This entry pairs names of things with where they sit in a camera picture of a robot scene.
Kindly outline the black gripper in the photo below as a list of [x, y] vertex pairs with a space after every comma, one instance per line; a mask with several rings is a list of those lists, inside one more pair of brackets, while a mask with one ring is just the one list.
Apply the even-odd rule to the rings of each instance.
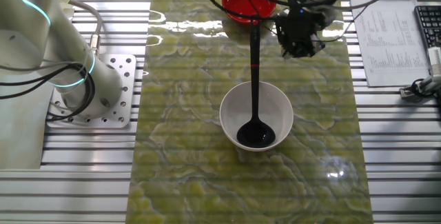
[[[284, 59], [298, 58], [300, 47], [298, 42], [306, 42], [311, 35], [322, 30], [326, 24], [321, 12], [314, 12], [301, 7], [302, 0], [288, 0], [289, 7], [277, 15], [275, 24], [279, 44], [282, 45]], [[306, 42], [306, 57], [313, 57], [325, 48], [321, 41]]]

